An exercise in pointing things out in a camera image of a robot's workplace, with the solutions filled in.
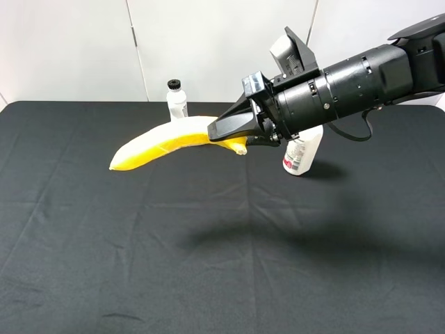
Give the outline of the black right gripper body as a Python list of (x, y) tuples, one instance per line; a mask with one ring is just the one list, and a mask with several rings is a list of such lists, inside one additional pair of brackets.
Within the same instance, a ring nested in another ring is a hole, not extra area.
[(327, 79), (321, 75), (282, 90), (261, 72), (242, 80), (245, 97), (261, 109), (260, 115), (275, 125), (290, 141), (307, 129), (336, 120), (336, 110)]

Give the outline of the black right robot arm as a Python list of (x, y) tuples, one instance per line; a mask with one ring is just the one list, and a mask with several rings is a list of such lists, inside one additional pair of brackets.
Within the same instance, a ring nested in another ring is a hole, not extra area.
[(444, 16), (423, 20), (388, 43), (320, 69), (313, 51), (291, 30), (270, 50), (280, 74), (242, 80), (238, 101), (208, 127), (219, 142), (246, 137), (277, 147), (319, 125), (444, 92)]

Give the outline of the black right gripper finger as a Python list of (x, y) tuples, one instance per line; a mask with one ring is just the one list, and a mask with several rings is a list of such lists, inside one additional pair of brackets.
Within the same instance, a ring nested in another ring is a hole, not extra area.
[(279, 147), (280, 134), (277, 132), (275, 124), (270, 119), (266, 119), (263, 122), (263, 126), (265, 132), (261, 135), (248, 136), (246, 145)]
[(239, 99), (207, 127), (209, 140), (223, 141), (242, 136), (264, 134), (252, 101), (242, 95)]

